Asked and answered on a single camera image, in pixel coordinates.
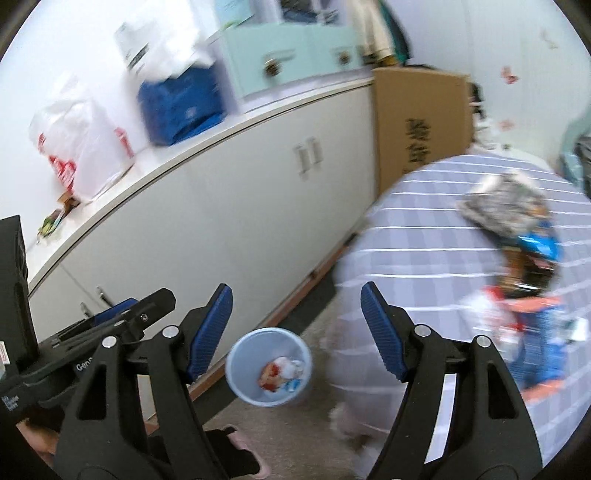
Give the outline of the person's left hand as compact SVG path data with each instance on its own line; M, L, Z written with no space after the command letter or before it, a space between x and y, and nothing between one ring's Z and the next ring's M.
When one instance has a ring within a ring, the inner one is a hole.
M28 419L19 422L16 427L38 456L52 467L59 434L49 428L34 425Z

